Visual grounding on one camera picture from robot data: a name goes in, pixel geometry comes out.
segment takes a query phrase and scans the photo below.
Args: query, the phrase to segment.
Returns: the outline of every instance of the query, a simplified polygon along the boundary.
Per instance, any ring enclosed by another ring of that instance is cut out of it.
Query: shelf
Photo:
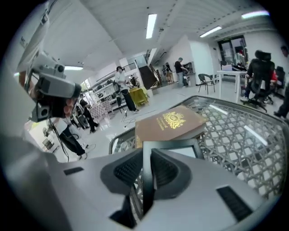
[[[107,95],[105,95],[105,96],[102,96],[102,97],[100,97],[100,98],[97,98],[97,100],[99,101],[99,100],[104,99],[104,98],[106,98],[106,97],[112,96],[113,94],[114,94],[114,92],[109,93],[109,94],[107,94]]]
[[[105,87],[103,87],[103,88],[97,90],[97,91],[94,92],[93,94],[97,94],[97,93],[101,92],[102,90],[104,90],[104,89],[106,89],[106,88],[108,88],[108,87],[110,87],[110,86],[113,86],[113,83],[110,83],[110,84],[106,85]]]

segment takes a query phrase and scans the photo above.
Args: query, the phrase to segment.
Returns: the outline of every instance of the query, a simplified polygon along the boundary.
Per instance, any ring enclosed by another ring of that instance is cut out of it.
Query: black pants
[[[86,117],[86,119],[87,119],[87,121],[89,123],[90,131],[94,132],[95,131],[94,127],[97,127],[98,124],[94,122],[90,112],[87,109],[84,110],[84,116]]]
[[[70,151],[76,153],[78,156],[85,153],[78,141],[72,136],[68,127],[59,135],[59,138]]]
[[[126,105],[128,107],[128,110],[130,111],[135,111],[135,103],[133,102],[130,93],[128,92],[127,89],[124,89],[121,91],[121,93],[123,94],[125,101],[126,101]]]
[[[250,92],[251,92],[251,85],[252,85],[252,81],[249,82],[246,86],[246,89],[245,89],[245,93],[244,93],[244,96],[246,98],[249,98],[249,95],[250,95]]]
[[[72,120],[70,120],[70,121],[71,121],[71,123],[72,123],[73,125],[75,125],[77,128],[79,128],[78,124],[74,121],[74,119],[72,119]]]
[[[288,112],[289,112],[289,84],[287,84],[285,90],[285,99],[283,101],[283,104],[279,107],[278,114],[286,118]]]

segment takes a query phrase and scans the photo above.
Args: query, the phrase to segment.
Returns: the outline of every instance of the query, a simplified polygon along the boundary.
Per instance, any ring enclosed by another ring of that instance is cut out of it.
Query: white table
[[[240,94],[240,76],[247,74],[246,71],[225,71],[225,70],[218,70],[217,73],[219,74],[219,99],[222,97],[222,77],[224,74],[228,75],[234,75],[236,76],[235,81],[235,93],[236,95],[236,103],[238,103],[239,100],[239,94]]]

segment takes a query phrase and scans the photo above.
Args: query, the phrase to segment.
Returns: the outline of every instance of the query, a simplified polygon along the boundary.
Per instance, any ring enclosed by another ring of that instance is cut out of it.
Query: staircase
[[[144,87],[146,89],[150,89],[151,86],[157,81],[152,71],[149,69],[148,66],[140,67],[139,68],[141,78],[144,83]]]

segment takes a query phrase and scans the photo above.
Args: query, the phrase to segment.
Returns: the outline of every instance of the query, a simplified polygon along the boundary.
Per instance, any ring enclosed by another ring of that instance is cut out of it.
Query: red object
[[[275,73],[275,71],[273,71],[273,74],[272,74],[271,80],[277,81],[277,77],[276,77],[276,73]]]

